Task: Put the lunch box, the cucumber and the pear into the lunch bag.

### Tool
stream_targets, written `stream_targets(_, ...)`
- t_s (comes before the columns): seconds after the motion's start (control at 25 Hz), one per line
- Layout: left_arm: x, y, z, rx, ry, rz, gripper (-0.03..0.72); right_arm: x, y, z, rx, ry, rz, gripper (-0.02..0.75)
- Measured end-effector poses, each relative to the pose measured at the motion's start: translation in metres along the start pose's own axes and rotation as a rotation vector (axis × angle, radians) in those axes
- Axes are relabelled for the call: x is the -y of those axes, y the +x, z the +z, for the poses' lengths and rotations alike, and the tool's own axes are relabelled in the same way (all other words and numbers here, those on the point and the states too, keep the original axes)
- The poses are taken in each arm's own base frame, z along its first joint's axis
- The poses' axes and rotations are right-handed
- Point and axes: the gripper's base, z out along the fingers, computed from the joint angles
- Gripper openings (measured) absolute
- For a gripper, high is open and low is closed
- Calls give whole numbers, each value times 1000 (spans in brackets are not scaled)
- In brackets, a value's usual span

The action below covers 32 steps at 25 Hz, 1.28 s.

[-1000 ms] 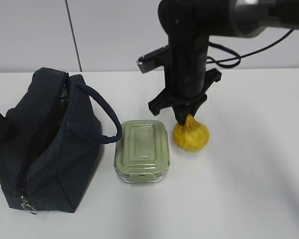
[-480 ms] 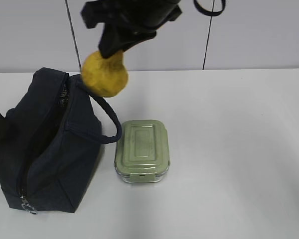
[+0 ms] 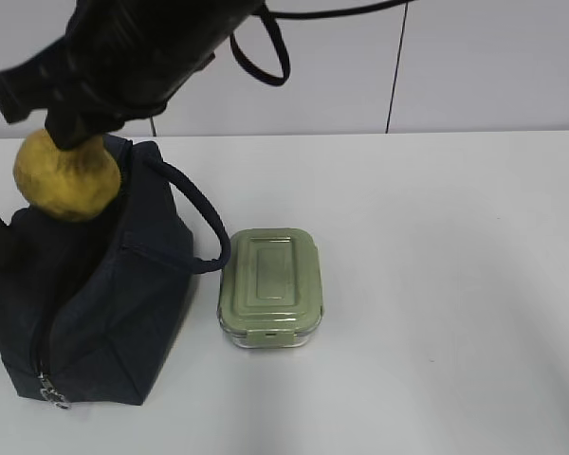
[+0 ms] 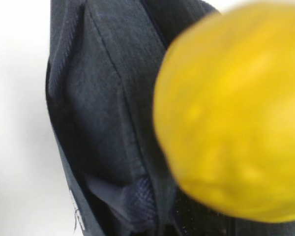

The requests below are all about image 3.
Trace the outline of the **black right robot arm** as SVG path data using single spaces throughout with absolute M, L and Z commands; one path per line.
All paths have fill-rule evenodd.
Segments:
M 45 128 L 62 150 L 157 116 L 262 5 L 79 1 L 59 39 L 0 71 L 0 112 L 13 124 L 46 111 Z

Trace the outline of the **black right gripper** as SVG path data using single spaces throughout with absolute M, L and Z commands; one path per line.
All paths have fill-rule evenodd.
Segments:
M 0 71 L 7 124 L 46 109 L 54 144 L 71 150 L 148 118 L 214 57 L 214 18 L 73 18 L 57 45 Z

